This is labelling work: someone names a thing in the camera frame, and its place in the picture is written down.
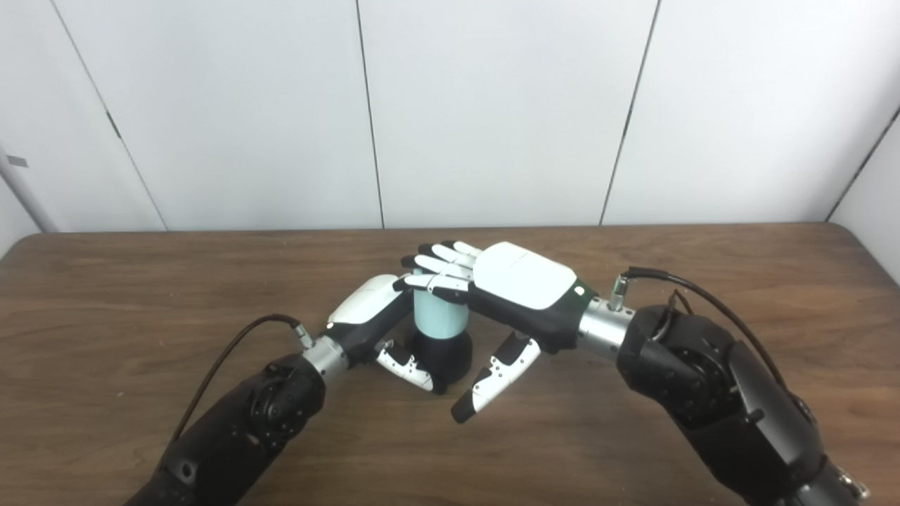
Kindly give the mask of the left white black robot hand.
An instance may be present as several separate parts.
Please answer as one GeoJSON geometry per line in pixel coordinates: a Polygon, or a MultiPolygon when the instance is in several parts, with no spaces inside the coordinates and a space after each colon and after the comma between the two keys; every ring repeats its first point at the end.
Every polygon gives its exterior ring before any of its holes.
{"type": "Polygon", "coordinates": [[[413,309],[411,292],[394,288],[402,279],[392,273],[382,273],[364,282],[331,313],[322,336],[340,349],[340,360],[347,370],[376,362],[395,377],[440,394],[439,382],[417,356],[387,339],[413,309]]]}

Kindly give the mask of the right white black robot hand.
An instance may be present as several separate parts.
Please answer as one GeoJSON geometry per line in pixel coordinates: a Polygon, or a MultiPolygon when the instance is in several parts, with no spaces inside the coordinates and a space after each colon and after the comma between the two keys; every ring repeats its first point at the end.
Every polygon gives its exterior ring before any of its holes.
{"type": "Polygon", "coordinates": [[[574,349],[596,292],[569,266],[511,242],[479,249],[459,240],[423,244],[401,260],[409,270],[393,290],[427,292],[506,325],[509,337],[452,406],[463,424],[484,410],[541,353],[574,349]]]}

